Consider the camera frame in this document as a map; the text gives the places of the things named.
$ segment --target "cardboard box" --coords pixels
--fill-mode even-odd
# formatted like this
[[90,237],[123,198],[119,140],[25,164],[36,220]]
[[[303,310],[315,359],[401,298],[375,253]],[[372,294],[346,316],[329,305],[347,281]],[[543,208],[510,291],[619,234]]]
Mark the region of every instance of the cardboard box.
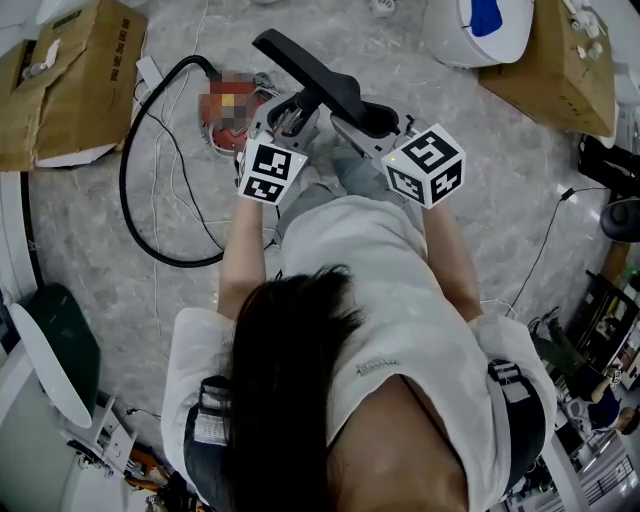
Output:
[[146,23],[99,0],[42,28],[31,63],[44,62],[59,39],[57,58],[0,100],[0,170],[87,163],[127,135]]
[[[608,28],[600,19],[605,34]],[[484,68],[480,84],[541,124],[610,137],[615,123],[613,60],[608,35],[590,39],[571,26],[562,0],[536,0],[533,27],[523,57]],[[600,58],[580,58],[602,45]]]
[[0,104],[8,101],[22,81],[22,70],[31,62],[35,46],[35,41],[22,41],[0,57]]

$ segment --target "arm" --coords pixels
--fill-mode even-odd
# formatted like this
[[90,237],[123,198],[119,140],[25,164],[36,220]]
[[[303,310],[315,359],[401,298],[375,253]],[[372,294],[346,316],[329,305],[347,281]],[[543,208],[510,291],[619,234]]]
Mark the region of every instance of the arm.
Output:
[[604,392],[610,386],[611,386],[611,377],[607,375],[604,378],[604,380],[600,384],[598,384],[596,386],[596,389],[594,389],[593,392],[591,393],[591,401],[596,404],[600,402],[600,400],[602,400],[602,397],[604,396]]
[[429,267],[445,298],[470,322],[482,315],[478,279],[451,208],[440,203],[423,210]]
[[231,320],[266,279],[262,244],[262,203],[239,197],[220,267],[218,313]]

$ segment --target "red object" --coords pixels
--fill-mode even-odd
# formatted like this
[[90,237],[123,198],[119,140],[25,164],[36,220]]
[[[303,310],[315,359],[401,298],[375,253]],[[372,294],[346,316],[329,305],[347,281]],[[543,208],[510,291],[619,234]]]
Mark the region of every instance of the red object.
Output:
[[253,75],[223,72],[222,81],[212,82],[198,101],[203,136],[219,149],[242,151],[256,110],[269,99],[257,90]]

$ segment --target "leg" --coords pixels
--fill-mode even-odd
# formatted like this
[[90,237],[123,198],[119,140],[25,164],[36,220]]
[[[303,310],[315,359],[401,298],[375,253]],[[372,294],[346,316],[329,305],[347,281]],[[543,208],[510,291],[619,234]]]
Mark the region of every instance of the leg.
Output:
[[329,203],[334,199],[336,199],[336,195],[320,183],[314,183],[307,187],[302,194],[300,194],[298,198],[291,203],[291,206],[284,211],[282,217],[280,217],[273,237],[276,243],[282,243],[284,234],[294,219],[303,213],[312,210],[317,206]]
[[416,216],[411,202],[389,188],[386,178],[371,165],[369,159],[361,158],[353,150],[340,148],[334,153],[332,164],[348,195],[393,203],[407,214],[418,231],[423,232],[422,222]]

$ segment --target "gray floor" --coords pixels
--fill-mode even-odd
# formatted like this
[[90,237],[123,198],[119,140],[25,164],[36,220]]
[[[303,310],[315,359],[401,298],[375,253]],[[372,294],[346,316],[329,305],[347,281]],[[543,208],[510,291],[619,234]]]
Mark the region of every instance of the gray floor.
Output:
[[[131,4],[149,17],[146,53],[163,72],[191,53],[205,0]],[[275,27],[330,68],[357,77],[364,92],[403,100],[417,116],[443,124],[467,151],[467,184],[451,202],[477,266],[482,296],[511,301],[542,244],[558,187],[595,185],[575,170],[576,138],[536,125],[480,87],[473,72],[435,62],[421,43],[425,2],[398,0],[397,12],[388,20],[373,19],[367,5],[365,0],[281,0],[263,7],[249,0],[210,0],[197,53],[224,69],[274,71],[274,80],[291,88],[295,81],[251,46],[254,36]],[[165,117],[182,81],[169,92]],[[171,126],[205,218],[224,220],[234,199],[234,172],[199,136],[196,98],[203,85],[202,73],[194,69]],[[321,179],[334,184],[326,153],[336,141],[326,129],[326,113],[321,124],[325,129],[311,158]],[[151,189],[157,133],[158,126],[145,121],[129,165],[130,202],[148,240],[154,240]],[[210,240],[171,194],[174,154],[169,139],[163,140],[155,188],[160,246],[182,257],[212,254]],[[101,388],[121,397],[120,408],[126,403],[157,413],[167,367],[163,350],[168,350],[173,319],[186,306],[213,307],[218,274],[215,266],[180,270],[158,264],[158,326],[154,262],[125,228],[119,164],[120,155],[112,154],[73,172],[32,173],[35,236],[45,279],[72,291],[98,339]],[[179,163],[175,188],[186,200]],[[584,270],[600,267],[608,247],[597,222],[604,199],[602,191],[582,192],[575,203],[560,206],[542,260],[518,303],[525,323],[554,305],[570,311],[584,290]],[[273,221],[269,212],[267,225]],[[211,225],[222,239],[227,227]],[[277,248],[268,251],[268,266],[272,274],[277,272]],[[506,311],[497,302],[485,306],[491,312]],[[156,420],[143,413],[129,419],[141,440],[161,446]]]

